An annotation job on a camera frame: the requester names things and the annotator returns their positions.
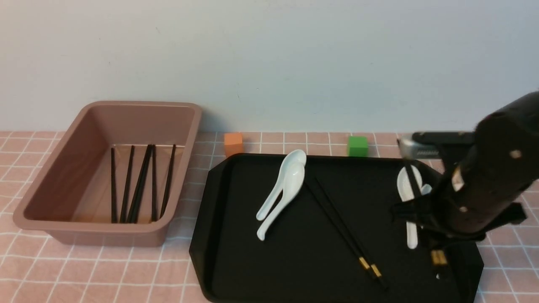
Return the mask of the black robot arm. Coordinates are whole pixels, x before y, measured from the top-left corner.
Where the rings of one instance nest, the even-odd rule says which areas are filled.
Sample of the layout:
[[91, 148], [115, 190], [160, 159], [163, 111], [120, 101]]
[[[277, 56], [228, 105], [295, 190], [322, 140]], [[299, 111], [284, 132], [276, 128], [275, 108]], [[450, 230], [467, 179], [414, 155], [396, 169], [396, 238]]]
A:
[[433, 249], [482, 241], [487, 232], [526, 219], [520, 194], [539, 174], [539, 94], [528, 93], [484, 117], [473, 132], [415, 132], [398, 139], [409, 166], [441, 159], [429, 194], [392, 207], [393, 217], [424, 230]]

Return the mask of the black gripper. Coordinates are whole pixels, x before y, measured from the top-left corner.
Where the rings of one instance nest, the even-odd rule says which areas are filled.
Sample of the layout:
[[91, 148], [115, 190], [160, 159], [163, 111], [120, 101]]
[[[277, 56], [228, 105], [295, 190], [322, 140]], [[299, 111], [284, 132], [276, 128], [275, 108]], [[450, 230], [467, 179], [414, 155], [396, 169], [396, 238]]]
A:
[[517, 225], [527, 219], [521, 203], [512, 202], [487, 226], [475, 232], [460, 232], [445, 222], [430, 205], [430, 196], [421, 196], [408, 202], [399, 202], [391, 208], [393, 219], [401, 219], [423, 227], [419, 233], [430, 250], [443, 250], [447, 246], [466, 242], [481, 242], [488, 232], [508, 224]]

